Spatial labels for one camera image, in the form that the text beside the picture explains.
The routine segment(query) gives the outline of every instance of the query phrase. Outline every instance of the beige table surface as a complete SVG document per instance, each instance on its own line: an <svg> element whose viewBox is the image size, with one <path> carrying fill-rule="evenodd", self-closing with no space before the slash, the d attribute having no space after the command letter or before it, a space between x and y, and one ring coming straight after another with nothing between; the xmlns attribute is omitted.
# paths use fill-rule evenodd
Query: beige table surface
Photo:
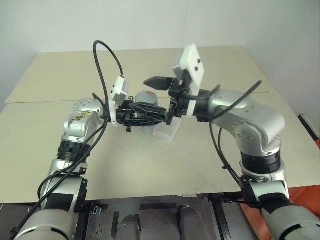
<svg viewBox="0 0 320 240"><path fill-rule="evenodd" d="M285 118L281 155L289 187L320 184L320 151L277 92L255 93L259 103ZM159 104L167 106L168 98ZM37 188L55 158L72 101L8 104L0 115L0 203L36 202ZM240 152L229 133L222 136L227 159L240 174ZM87 200L218 193L238 186L214 150L207 123L182 118L171 143L143 135L139 127L108 125L88 159Z"/></svg>
<svg viewBox="0 0 320 240"><path fill-rule="evenodd" d="M217 84L221 84L223 88L245 91L258 80L263 80L257 92L275 91L243 46L201 47L198 50L205 69L202 89L211 90ZM124 76L130 83L130 96L150 90L143 85L144 80L148 78L173 77L172 66L181 52L183 49L178 48L116 51ZM119 75L119 69L108 52L99 52L98 55L110 91ZM79 100L90 97L92 92L103 96L92 52L41 53L35 58L6 103ZM159 97L168 96L166 91L156 93Z"/></svg>

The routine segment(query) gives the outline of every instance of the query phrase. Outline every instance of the table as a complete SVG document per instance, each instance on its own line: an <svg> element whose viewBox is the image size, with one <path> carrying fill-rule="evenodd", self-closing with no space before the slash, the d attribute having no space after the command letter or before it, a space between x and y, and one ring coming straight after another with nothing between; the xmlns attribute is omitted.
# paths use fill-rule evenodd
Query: table
<svg viewBox="0 0 320 240"><path fill-rule="evenodd" d="M163 56L163 58L153 59L151 56L155 52L158 54L156 56ZM166 65L166 52L173 55L177 49L142 50L141 54L150 55L153 63L159 61L160 66L162 62ZM119 58L130 59L133 54L139 55L138 53L139 51L134 50L128 51L126 55L126 51L121 51L122 55L120 54ZM221 61L214 60L215 58L211 56L213 53L219 53ZM257 79L263 80L263 85L252 97L258 103L276 108L285 118L286 127L281 133L281 155L286 165L288 186L320 184L320 152L317 146L286 101L273 88L245 49L243 47L201 48L200 54L205 66L211 65L212 62L217 65L224 63L224 70L219 68L219 72L212 69L206 71L203 86L209 86L210 80L218 83L216 76L220 76L218 79L225 78L222 82L223 86L230 88L235 85L234 88L243 90ZM89 87L86 85L89 73L84 76L75 71L78 77L77 91L66 91L63 88L65 85L71 88L72 84L66 83L68 79L63 79L61 72L57 73L60 77L55 82L52 74L48 74L45 78L45 71L53 73L53 69L62 68L63 64L59 64L57 57L59 55L66 58L70 55L71 59L78 59L78 69L83 70L85 64L81 64L79 59L87 58L90 53L48 53L38 56L8 98L7 102L10 104L0 115L0 203L37 201L37 188L41 180L47 176L51 161L57 154L63 123L72 110L73 100L88 95L81 94L88 93L88 89L85 91L85 86ZM54 62L52 59L55 60L55 64L51 69L50 64L46 62ZM68 70L70 69L68 65L73 61L66 59L61 61L65 61L65 73L70 77L71 70ZM37 66L46 66L46 70ZM245 73L240 75L241 82L239 82L235 78L235 73L240 73L241 69ZM142 69L141 72L136 73L133 68L131 71L132 76L134 74L140 76L131 78L131 89L136 92L144 89L143 85L137 86L139 82L137 79L165 73L162 67L159 73L156 73L156 68L149 73L143 73ZM94 79L91 85L92 90L102 96L99 92L99 81L96 78L97 76L91 77ZM58 90L59 86L61 91L57 95L54 89ZM38 94L30 92L33 88L39 89ZM169 104L169 98L164 97L165 93L159 92L161 96L159 105L163 107ZM227 132L222 136L222 148L230 164L240 174L240 151L233 137ZM143 135L139 127L127 133L125 127L113 127L109 124L103 138L88 158L88 170L85 175L88 179L86 199L239 191L232 177L226 170L222 170L221 166L222 163L211 141L208 124L197 122L195 118L182 118L181 126L171 143Z"/></svg>

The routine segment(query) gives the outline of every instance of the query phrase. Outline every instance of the white wall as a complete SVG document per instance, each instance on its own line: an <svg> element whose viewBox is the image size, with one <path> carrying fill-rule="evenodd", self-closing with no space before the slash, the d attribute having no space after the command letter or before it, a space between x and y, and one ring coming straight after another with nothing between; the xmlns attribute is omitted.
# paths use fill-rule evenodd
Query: white wall
<svg viewBox="0 0 320 240"><path fill-rule="evenodd" d="M10 0L0 0L0 113L6 98L36 53L15 4Z"/></svg>
<svg viewBox="0 0 320 240"><path fill-rule="evenodd" d="M40 52L244 45L320 128L319 0L11 0Z"/></svg>

